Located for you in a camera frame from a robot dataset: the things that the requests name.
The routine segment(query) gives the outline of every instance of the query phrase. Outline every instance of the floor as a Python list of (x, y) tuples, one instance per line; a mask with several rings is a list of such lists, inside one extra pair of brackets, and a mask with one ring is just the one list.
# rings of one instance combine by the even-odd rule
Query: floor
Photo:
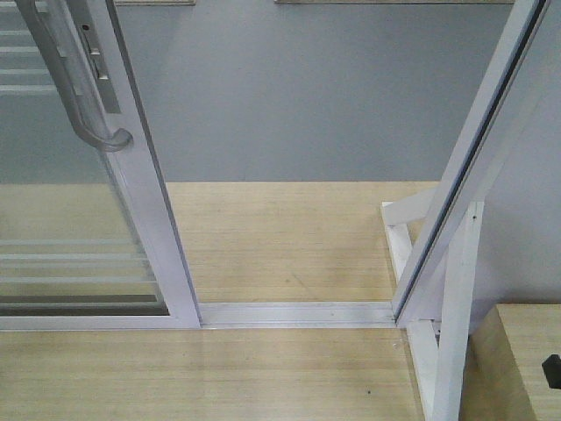
[(196, 293), (201, 302), (210, 303), (391, 300), (395, 280), (381, 202), (435, 185), (180, 182), (167, 186)]
[[(201, 301), (375, 301), (394, 285), (380, 202), (432, 185), (169, 192)], [(491, 420), (476, 366), (468, 373), (463, 420)], [(14, 421), (423, 419), (400, 330), (3, 332), (0, 378), (0, 419)]]

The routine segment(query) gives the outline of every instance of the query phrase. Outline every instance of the metal door handle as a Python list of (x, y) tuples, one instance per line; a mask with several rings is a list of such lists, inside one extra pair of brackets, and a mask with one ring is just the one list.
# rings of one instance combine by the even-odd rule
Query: metal door handle
[(56, 42), (43, 22), (42, 17), (39, 15), (35, 0), (15, 1), (43, 56), (43, 60), (59, 91), (60, 99), (70, 119), (70, 124), (78, 137), (89, 145), (104, 152), (120, 151), (131, 143), (132, 135), (123, 128), (118, 129), (108, 138), (98, 136), (88, 128), (84, 116), (82, 115), (80, 105), (78, 104), (70, 75), (64, 64), (64, 59), (60, 57)]

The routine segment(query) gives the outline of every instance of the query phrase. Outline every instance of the gray wall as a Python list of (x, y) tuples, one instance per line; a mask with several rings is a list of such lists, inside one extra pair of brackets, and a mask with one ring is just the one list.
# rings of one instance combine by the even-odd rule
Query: gray wall
[(169, 181), (436, 180), (507, 5), (123, 7)]

